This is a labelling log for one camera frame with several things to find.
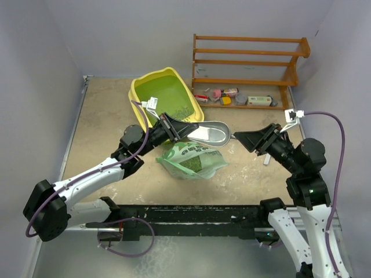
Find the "green cat litter bag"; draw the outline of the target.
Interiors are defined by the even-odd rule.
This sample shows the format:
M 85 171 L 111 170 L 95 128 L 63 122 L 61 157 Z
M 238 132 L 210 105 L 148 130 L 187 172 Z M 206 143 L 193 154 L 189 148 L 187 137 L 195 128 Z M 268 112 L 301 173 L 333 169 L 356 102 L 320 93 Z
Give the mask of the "green cat litter bag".
M 174 144 L 156 161 L 182 180 L 210 179 L 228 165 L 220 151 L 193 141 Z

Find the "silver metal scoop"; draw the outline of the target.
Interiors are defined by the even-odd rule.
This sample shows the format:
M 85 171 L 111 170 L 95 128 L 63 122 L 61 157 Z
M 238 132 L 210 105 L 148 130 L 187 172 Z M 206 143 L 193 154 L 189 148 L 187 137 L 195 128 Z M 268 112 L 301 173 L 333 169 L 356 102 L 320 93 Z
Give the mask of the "silver metal scoop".
M 187 136 L 189 140 L 210 147 L 223 147 L 230 139 L 237 139 L 224 122 L 205 121 L 199 122 L 198 125 L 199 127 Z

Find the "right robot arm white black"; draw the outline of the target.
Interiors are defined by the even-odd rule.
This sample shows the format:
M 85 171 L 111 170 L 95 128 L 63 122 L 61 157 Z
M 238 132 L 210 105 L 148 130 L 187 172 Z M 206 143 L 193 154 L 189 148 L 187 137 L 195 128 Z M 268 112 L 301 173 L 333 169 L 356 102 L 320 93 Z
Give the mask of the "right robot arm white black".
M 326 164 L 325 147 L 316 139 L 294 147 L 288 133 L 278 124 L 258 131 L 233 134 L 249 152 L 269 154 L 291 176 L 286 188 L 305 227 L 303 237 L 280 198 L 262 200 L 258 221 L 272 226 L 289 252 L 296 277 L 349 277 L 337 244 L 330 217 L 334 201 L 320 171 Z

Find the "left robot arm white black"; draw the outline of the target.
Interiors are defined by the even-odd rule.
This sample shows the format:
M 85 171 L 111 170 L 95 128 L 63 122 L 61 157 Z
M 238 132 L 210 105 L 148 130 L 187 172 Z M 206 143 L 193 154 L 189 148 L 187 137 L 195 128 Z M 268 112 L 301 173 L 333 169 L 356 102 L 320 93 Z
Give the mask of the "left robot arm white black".
M 47 242 L 58 237 L 74 216 L 73 207 L 98 189 L 134 174 L 142 165 L 142 156 L 165 141 L 179 141 L 199 127 L 167 113 L 159 116 L 153 127 L 128 126 L 118 148 L 104 161 L 67 180 L 38 182 L 32 190 L 23 215 L 28 220 L 26 237 L 38 236 Z

